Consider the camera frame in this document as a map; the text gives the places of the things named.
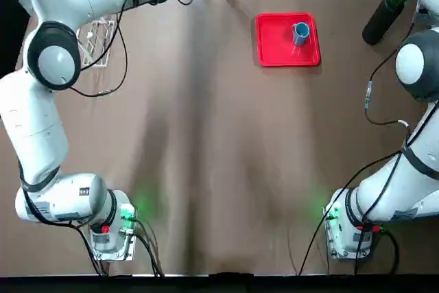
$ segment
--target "table surface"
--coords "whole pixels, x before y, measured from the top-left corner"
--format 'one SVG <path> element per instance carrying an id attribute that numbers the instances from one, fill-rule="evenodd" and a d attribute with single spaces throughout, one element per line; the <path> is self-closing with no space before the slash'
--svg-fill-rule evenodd
<path id="1" fill-rule="evenodd" d="M 72 91 L 56 101 L 69 138 L 64 172 L 94 172 L 142 208 L 158 235 L 166 273 L 294 273 L 322 207 L 363 165 L 398 149 L 399 127 L 364 117 L 368 76 L 401 41 L 408 6 L 376 47 L 361 31 L 380 0 L 175 0 L 126 12 L 121 30 L 128 77 L 114 95 Z M 254 18 L 262 12 L 309 12 L 316 20 L 318 67 L 262 68 Z M 107 69 L 81 74 L 77 87 L 115 86 L 125 61 L 119 37 Z M 394 61 L 376 76 L 371 115 L 415 124 L 423 112 L 399 86 Z M 20 221 L 16 156 L 0 130 L 2 203 L 0 275 L 91 273 L 77 233 Z M 437 219 L 392 224 L 401 272 L 437 272 Z M 365 272 L 392 264 L 383 239 Z M 138 244 L 135 261 L 113 274 L 150 273 Z M 326 273 L 320 232 L 306 273 Z M 351 273 L 351 262 L 331 262 Z"/>

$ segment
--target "robotic arm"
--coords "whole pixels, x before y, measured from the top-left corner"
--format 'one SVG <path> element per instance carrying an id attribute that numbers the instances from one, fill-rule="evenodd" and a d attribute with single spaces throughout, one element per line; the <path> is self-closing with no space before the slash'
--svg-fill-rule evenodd
<path id="1" fill-rule="evenodd" d="M 63 174 L 69 145 L 53 91 L 75 84 L 81 70 L 75 31 L 103 15 L 165 0 L 32 0 L 38 27 L 25 40 L 23 68 L 0 80 L 0 115 L 19 158 L 15 208 L 23 220 L 75 220 L 91 229 L 95 257 L 132 259 L 127 235 L 134 207 L 96 174 Z"/>
<path id="2" fill-rule="evenodd" d="M 439 0 L 418 0 L 433 17 Z M 396 57 L 396 76 L 427 111 L 415 131 L 378 172 L 354 189 L 337 190 L 324 212 L 328 248 L 333 258 L 366 257 L 372 231 L 363 226 L 439 214 L 439 27 L 409 36 Z"/>

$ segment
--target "vase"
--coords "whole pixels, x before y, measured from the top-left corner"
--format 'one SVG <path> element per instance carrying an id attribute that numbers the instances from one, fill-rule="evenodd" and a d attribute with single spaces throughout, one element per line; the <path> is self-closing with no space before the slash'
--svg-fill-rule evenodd
<path id="1" fill-rule="evenodd" d="M 382 0 L 368 24 L 363 29 L 363 39 L 369 45 L 377 44 L 404 9 L 404 3 L 394 7 L 388 0 Z"/>

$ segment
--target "wire rack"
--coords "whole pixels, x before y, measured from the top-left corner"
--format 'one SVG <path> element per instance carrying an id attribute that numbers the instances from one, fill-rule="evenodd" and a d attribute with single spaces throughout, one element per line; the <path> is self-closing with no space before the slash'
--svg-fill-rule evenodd
<path id="1" fill-rule="evenodd" d="M 115 26 L 116 16 L 112 14 L 103 16 L 77 30 L 76 37 L 83 67 L 92 63 L 104 52 L 115 33 Z M 110 50 L 94 67 L 107 67 L 109 57 Z"/>

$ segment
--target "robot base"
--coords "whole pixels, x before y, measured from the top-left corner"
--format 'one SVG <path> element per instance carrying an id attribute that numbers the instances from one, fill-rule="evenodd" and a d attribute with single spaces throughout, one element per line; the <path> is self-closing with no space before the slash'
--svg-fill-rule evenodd
<path id="1" fill-rule="evenodd" d="M 131 261 L 134 258 L 136 237 L 133 222 L 136 210 L 124 192 L 113 191 L 116 198 L 116 213 L 112 224 L 105 232 L 91 231 L 91 243 L 96 260 L 102 261 Z"/>
<path id="2" fill-rule="evenodd" d="M 335 197 L 340 193 L 337 190 L 330 201 L 330 203 L 323 208 L 325 214 Z M 332 259 L 355 259 L 357 254 L 357 247 L 361 231 L 355 228 L 350 222 L 346 214 L 346 199 L 347 191 L 338 198 L 338 200 L 331 207 L 324 223 L 325 235 L 327 239 L 328 253 Z M 362 259 L 370 254 L 370 246 L 372 244 L 372 233 L 366 232 L 363 235 L 363 242 L 358 253 L 358 258 Z"/>
<path id="3" fill-rule="evenodd" d="M 123 248 L 115 253 L 99 253 L 95 251 L 96 261 L 132 261 L 134 259 L 134 249 L 136 247 L 136 237 L 126 235 Z"/>

